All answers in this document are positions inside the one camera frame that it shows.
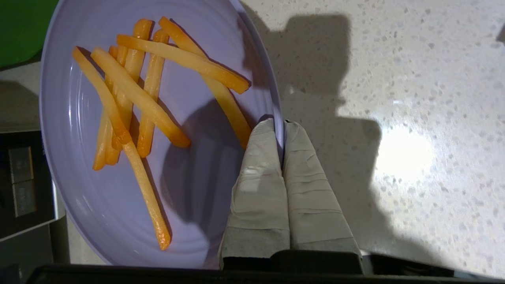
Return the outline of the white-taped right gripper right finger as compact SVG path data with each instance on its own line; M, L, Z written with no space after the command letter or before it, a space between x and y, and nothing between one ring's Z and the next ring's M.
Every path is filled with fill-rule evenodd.
M285 121L283 176L294 250L361 252L305 129Z

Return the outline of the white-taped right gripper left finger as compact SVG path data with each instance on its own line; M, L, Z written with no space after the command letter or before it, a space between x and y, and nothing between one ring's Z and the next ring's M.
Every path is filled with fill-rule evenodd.
M274 121L252 130L219 248L219 266L232 260L269 260L290 248L287 190L282 175Z

